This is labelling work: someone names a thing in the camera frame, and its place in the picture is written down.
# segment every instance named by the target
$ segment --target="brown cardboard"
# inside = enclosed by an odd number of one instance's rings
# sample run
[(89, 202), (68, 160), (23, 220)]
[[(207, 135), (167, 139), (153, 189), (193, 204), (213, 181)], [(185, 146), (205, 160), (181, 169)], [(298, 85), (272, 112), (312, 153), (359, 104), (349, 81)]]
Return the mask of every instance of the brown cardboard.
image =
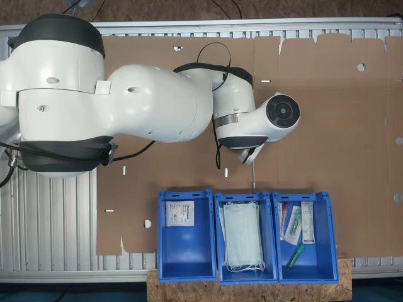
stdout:
[(403, 202), (394, 201), (395, 194), (403, 194), (403, 145), (396, 144), (403, 138), (403, 38), (388, 36), (388, 192), (387, 192), (387, 248), (393, 256), (402, 255)]
[[(259, 62), (265, 49), (278, 49), (278, 41), (270, 45), (256, 39), (255, 47)], [(364, 72), (358, 71), (359, 63), (365, 64)], [(383, 41), (355, 39), (351, 43), (348, 35), (328, 34), (319, 36), (317, 43), (284, 41), (278, 74), (266, 75), (267, 67), (255, 64), (258, 100), (263, 99), (260, 90), (265, 87), (257, 81), (258, 75), (273, 76), (278, 77), (274, 84), (279, 91), (295, 98), (301, 108), (293, 133), (265, 146), (257, 157), (257, 189), (329, 191), (336, 244), (354, 257), (402, 253), (401, 240), (387, 245), (391, 231), (387, 228), (388, 130), (392, 125), (389, 120), (385, 126), (386, 63)]]
[[(265, 145), (256, 164), (256, 190), (329, 191), (336, 244), (352, 257), (401, 256), (399, 230), (403, 205), (403, 38), (383, 41), (325, 34), (317, 39), (287, 39), (279, 55), (279, 37), (207, 39), (106, 37), (106, 73), (125, 64), (173, 69), (193, 62), (213, 40), (231, 51), (232, 66), (254, 72), (256, 106), (279, 91), (301, 107), (301, 120), (283, 140)], [(176, 52), (173, 47), (183, 49)], [(201, 62), (225, 65), (227, 51), (206, 48)], [(365, 71), (357, 69), (365, 64)], [(131, 154), (148, 141), (116, 137), (117, 156)], [(238, 161), (239, 151), (222, 149), (215, 168), (211, 125), (196, 140), (156, 143), (140, 157), (98, 171), (98, 255), (153, 252), (156, 247), (156, 196), (159, 190), (212, 188), (237, 193), (251, 190), (251, 167)], [(122, 169), (126, 166), (126, 176)], [(169, 171), (163, 177), (160, 171)], [(104, 210), (113, 209), (112, 213)], [(143, 222), (150, 219), (152, 227)]]
[[(150, 64), (174, 69), (195, 62), (199, 51), (212, 38), (104, 37), (106, 77), (126, 64)], [(254, 42), (224, 39), (231, 52), (231, 63), (253, 74)], [(210, 45), (199, 62), (228, 64), (228, 51)], [(132, 154), (149, 141), (119, 136), (116, 156)], [(195, 140), (186, 143), (155, 143), (139, 157), (115, 162), (98, 170), (97, 254), (121, 255), (120, 238), (126, 252), (154, 252), (157, 247), (157, 194), (161, 190), (252, 191), (252, 167), (239, 162), (239, 151), (221, 149), (221, 170), (215, 166), (216, 146), (211, 124)], [(229, 177), (224, 175), (225, 168)], [(148, 219), (152, 226), (144, 228)]]

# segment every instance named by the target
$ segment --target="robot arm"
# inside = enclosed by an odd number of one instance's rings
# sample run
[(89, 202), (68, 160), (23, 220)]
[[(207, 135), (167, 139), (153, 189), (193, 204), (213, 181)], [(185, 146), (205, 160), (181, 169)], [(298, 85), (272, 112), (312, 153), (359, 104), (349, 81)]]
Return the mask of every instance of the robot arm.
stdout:
[(101, 35), (75, 17), (41, 16), (10, 46), (0, 64), (0, 131), (19, 122), (24, 164), (48, 176), (110, 162), (119, 134), (186, 142), (213, 116), (218, 141), (245, 149), (279, 140), (299, 120), (296, 102), (281, 94), (255, 109), (253, 77), (240, 68), (126, 65), (105, 80)]

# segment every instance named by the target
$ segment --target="surgical mask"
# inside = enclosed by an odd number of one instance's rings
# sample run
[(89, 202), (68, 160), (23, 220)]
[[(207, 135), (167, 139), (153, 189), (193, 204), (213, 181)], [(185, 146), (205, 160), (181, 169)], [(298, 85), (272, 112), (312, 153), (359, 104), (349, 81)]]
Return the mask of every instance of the surgical mask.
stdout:
[(259, 269), (265, 264), (259, 232), (259, 207), (256, 203), (224, 205), (225, 256), (231, 272)]

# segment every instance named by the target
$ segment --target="table surface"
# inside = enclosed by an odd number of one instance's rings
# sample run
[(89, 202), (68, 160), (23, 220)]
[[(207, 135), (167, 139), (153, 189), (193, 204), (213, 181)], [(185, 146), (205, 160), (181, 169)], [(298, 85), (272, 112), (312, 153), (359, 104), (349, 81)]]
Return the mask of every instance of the table surface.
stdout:
[(147, 276), (147, 297), (153, 301), (349, 301), (353, 297), (351, 258), (338, 254), (338, 284), (254, 284), (220, 286), (215, 282), (158, 283), (157, 271)]

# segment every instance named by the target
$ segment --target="storage bin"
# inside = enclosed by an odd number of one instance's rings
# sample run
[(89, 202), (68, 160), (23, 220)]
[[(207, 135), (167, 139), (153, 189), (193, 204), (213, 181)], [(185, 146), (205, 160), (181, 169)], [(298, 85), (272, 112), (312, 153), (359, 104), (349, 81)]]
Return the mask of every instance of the storage bin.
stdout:
[[(260, 205), (259, 209), (259, 227), (261, 243), (263, 248), (263, 258), (266, 267), (261, 271), (230, 272), (227, 270), (225, 259), (225, 243), (222, 235), (219, 207), (228, 202), (250, 202), (254, 201)], [(215, 230), (217, 238), (217, 265), (219, 270), (220, 285), (230, 284), (268, 284), (278, 283), (277, 263), (275, 257), (275, 237), (273, 231), (273, 221), (271, 214), (270, 196), (268, 192), (256, 194), (235, 194), (223, 195), (217, 193), (214, 195), (215, 205)]]
[[(166, 226), (166, 201), (194, 201), (194, 226)], [(158, 194), (158, 281), (215, 281), (211, 190)]]
[[(305, 244), (304, 250), (291, 269), (287, 269), (288, 261), (302, 242), (302, 232), (298, 245), (280, 240), (280, 221), (277, 202), (288, 203), (285, 230), (290, 221), (292, 207), (301, 205), (301, 201), (313, 201), (315, 243)], [(334, 242), (332, 208), (327, 192), (312, 194), (272, 194), (273, 216), (275, 217), (275, 233), (277, 248), (278, 279), (282, 284), (315, 284), (338, 283), (339, 272)]]

